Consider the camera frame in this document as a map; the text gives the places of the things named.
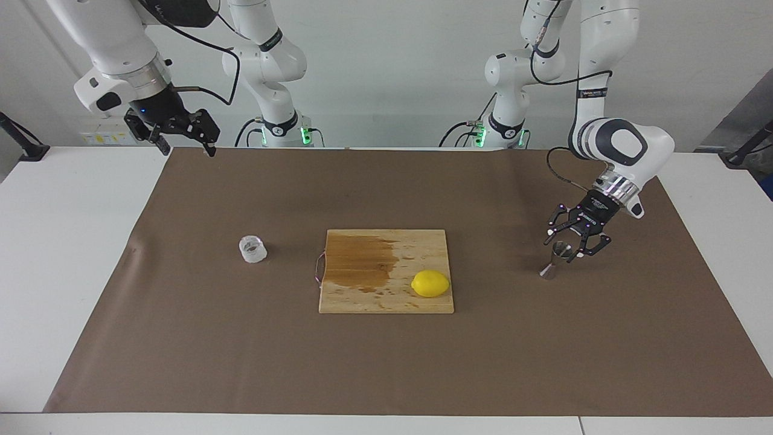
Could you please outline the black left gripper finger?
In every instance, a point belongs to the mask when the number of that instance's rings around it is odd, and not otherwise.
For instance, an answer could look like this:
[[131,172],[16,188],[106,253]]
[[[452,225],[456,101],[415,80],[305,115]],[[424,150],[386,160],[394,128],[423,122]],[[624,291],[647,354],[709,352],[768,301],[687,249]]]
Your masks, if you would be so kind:
[[573,251],[573,253],[569,256],[568,262],[573,262],[574,259],[588,257],[588,256],[594,256],[595,254],[599,253],[599,251],[603,250],[607,245],[611,243],[611,238],[604,233],[599,234],[599,238],[597,241],[597,244],[591,247],[588,247],[588,240],[590,239],[590,236],[588,234],[583,234],[580,238],[580,244],[578,245],[578,248]]
[[558,204],[548,220],[547,237],[544,245],[549,245],[561,231],[568,230],[577,222],[577,207]]

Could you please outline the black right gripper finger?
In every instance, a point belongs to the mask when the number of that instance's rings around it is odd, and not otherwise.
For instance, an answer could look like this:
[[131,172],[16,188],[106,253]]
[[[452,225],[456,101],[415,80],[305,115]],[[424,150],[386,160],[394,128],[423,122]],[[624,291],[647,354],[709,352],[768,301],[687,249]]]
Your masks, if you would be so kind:
[[155,145],[163,156],[168,156],[171,146],[162,136],[162,129],[157,124],[148,127],[135,111],[127,111],[124,115],[124,122],[137,141],[146,141]]
[[195,140],[204,147],[205,154],[213,158],[216,154],[216,141],[220,138],[220,128],[208,111],[201,109],[182,116],[178,121],[179,134]]

